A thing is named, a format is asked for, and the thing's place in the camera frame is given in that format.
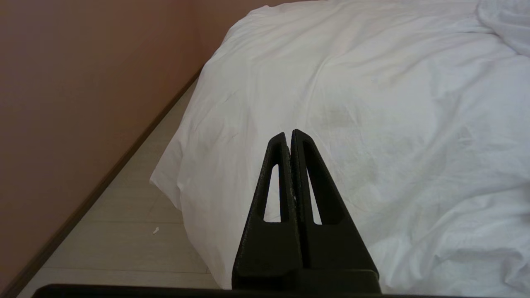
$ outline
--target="mattress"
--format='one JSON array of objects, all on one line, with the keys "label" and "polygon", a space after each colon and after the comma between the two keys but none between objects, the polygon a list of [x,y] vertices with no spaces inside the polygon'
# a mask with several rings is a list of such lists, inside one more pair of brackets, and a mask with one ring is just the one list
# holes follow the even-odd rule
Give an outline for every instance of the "mattress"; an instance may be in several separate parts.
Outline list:
[{"label": "mattress", "polygon": [[530,295],[530,58],[477,11],[311,1],[259,8],[229,30],[151,177],[221,287],[267,142],[285,132],[289,144],[298,128],[383,293]]}]

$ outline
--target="white bedsheet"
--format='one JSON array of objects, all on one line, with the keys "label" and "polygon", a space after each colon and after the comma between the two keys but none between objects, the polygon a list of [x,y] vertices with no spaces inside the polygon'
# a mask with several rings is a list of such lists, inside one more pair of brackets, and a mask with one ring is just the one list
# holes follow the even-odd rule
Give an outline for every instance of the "white bedsheet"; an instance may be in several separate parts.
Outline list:
[{"label": "white bedsheet", "polygon": [[475,8],[301,2],[230,29],[151,177],[222,287],[267,142],[299,128],[384,293],[530,295],[530,58]]}]

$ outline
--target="bed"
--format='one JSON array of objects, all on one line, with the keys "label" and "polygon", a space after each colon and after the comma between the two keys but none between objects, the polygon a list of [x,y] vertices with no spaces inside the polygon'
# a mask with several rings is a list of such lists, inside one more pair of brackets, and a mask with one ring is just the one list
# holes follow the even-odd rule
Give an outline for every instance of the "bed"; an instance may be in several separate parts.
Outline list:
[{"label": "bed", "polygon": [[[267,142],[285,132],[289,144],[298,128],[383,293],[529,296],[528,12],[523,1],[254,10],[204,66],[151,182],[230,288]],[[268,204],[267,220],[278,216]]]}]

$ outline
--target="light tile floor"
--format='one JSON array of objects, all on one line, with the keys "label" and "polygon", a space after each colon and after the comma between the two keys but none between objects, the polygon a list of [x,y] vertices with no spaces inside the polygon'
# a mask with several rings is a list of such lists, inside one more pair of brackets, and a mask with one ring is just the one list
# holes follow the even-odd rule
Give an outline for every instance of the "light tile floor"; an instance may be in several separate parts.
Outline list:
[{"label": "light tile floor", "polygon": [[218,288],[188,241],[182,213],[149,184],[196,82],[39,270],[19,298],[52,284]]}]

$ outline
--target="pink wall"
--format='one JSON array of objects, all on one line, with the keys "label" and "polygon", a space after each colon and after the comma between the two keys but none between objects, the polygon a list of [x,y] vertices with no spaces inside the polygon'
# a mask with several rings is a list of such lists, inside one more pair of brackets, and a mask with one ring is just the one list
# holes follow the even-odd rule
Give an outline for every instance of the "pink wall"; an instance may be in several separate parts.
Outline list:
[{"label": "pink wall", "polygon": [[0,3],[0,292],[204,58],[190,0]]},{"label": "pink wall", "polygon": [[204,57],[209,59],[230,27],[251,10],[264,5],[276,6],[295,1],[297,0],[193,0]]}]

